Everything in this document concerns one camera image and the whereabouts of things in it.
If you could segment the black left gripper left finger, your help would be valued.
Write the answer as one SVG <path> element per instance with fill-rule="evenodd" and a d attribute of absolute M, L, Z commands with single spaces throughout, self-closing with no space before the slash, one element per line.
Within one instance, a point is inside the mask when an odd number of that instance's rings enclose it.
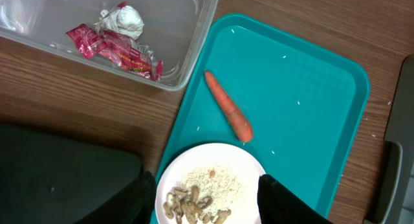
<path fill-rule="evenodd" d="M 149 223 L 156 198 L 156 181 L 151 172 L 142 174 L 76 224 Z"/>

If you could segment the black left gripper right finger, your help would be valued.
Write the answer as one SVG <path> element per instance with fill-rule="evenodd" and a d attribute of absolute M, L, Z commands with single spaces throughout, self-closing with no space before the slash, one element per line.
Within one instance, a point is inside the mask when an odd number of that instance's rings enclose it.
<path fill-rule="evenodd" d="M 268 174 L 259 177 L 257 205 L 262 224 L 331 224 Z"/>

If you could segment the pink plate with peanuts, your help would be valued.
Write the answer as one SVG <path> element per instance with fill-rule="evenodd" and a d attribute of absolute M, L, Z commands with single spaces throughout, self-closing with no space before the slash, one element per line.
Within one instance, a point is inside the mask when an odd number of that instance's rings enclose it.
<path fill-rule="evenodd" d="M 162 211 L 167 193 L 174 187 L 199 187 L 200 196 L 210 195 L 216 213 L 232 211 L 227 224 L 260 224 L 257 205 L 259 177 L 265 174 L 260 163 L 247 151 L 230 144 L 209 143 L 190 148 L 175 158 L 160 176 L 152 223 L 174 223 Z"/>

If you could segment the orange carrot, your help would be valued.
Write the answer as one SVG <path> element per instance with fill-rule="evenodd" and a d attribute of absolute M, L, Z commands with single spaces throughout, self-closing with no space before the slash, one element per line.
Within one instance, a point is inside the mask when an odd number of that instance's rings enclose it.
<path fill-rule="evenodd" d="M 254 137 L 254 132 L 243 112 L 238 108 L 210 71 L 204 72 L 204 78 L 237 138 L 241 142 L 250 142 Z"/>

